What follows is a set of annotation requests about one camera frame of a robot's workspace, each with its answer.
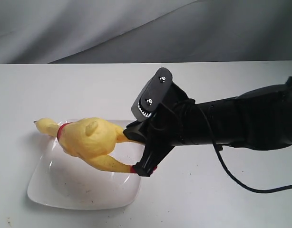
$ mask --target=black wire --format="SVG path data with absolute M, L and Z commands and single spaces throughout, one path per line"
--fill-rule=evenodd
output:
M 287 185 L 287 186 L 282 186 L 282 187 L 278 187 L 278 188 L 274 188 L 274 189 L 267 189 L 267 190 L 259 190 L 259 189 L 253 189 L 245 184 L 243 184 L 241 181 L 239 181 L 234 175 L 232 175 L 232 173 L 228 170 L 225 162 L 223 161 L 222 159 L 222 156 L 220 154 L 220 150 L 221 148 L 219 147 L 219 145 L 217 145 L 216 143 L 216 140 L 215 140 L 215 137 L 214 137 L 214 133 L 212 131 L 212 128 L 209 124 L 209 121 L 206 117 L 206 115 L 204 114 L 204 112 L 202 111 L 202 109 L 197 106 L 199 108 L 199 110 L 201 111 L 205 121 L 206 121 L 206 124 L 207 124 L 207 127 L 208 127 L 208 131 L 209 131 L 209 134 L 210 134 L 210 137 L 211 137 L 211 140 L 212 140 L 212 143 L 213 143 L 213 146 L 214 146 L 214 150 L 216 151 L 216 154 L 218 156 L 218 159 L 219 159 L 219 162 L 221 163 L 224 171 L 227 173 L 227 175 L 232 179 L 234 180 L 237 184 L 239 184 L 241 187 L 243 187 L 244 189 L 246 190 L 249 190 L 249 191 L 252 191 L 252 192 L 256 192 L 256 193 L 274 193 L 274 192 L 278 192 L 278 191 L 284 191 L 284 190 L 289 190 L 289 189 L 292 189 L 292 185 Z

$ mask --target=white plate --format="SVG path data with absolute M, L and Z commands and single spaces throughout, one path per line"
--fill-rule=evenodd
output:
M 130 123 L 111 122 L 123 128 Z M 118 143 L 110 155 L 125 164 L 135 164 L 142 157 L 143 149 L 136 143 Z M 28 197 L 36 203 L 64 209 L 113 209 L 135 200 L 140 181 L 137 174 L 96 170 L 81 159 L 65 154 L 56 138 L 52 138 L 31 178 Z

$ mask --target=white table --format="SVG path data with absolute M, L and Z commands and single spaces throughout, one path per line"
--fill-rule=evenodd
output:
M 27 198 L 41 156 L 32 137 L 34 120 L 133 120 L 131 104 L 161 66 L 198 103 L 283 84 L 292 76 L 292 62 L 0 65 L 0 228 L 10 227 L 8 222 L 13 228 L 292 227 L 292 190 L 267 195 L 244 190 L 224 173 L 210 145 L 175 148 L 143 178 L 137 199 L 125 208 L 72 211 Z M 292 147 L 225 148 L 222 154 L 252 187 L 292 184 Z

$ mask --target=yellow rubber chicken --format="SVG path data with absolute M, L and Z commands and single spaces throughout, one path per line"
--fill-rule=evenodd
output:
M 57 137 L 64 152 L 79 157 L 101 171 L 134 173 L 131 165 L 123 164 L 109 156 L 116 143 L 131 142 L 123 128 L 101 118 L 85 118 L 59 126 L 49 118 L 34 121 L 44 134 Z

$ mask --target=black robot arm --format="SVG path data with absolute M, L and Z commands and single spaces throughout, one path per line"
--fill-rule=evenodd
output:
M 136 121 L 124 130 L 127 138 L 145 144 L 133 166 L 150 176 L 179 145 L 213 144 L 252 150 L 292 145 L 292 77 L 282 85 L 259 88 L 237 97 L 195 104 L 160 68 L 132 105 Z

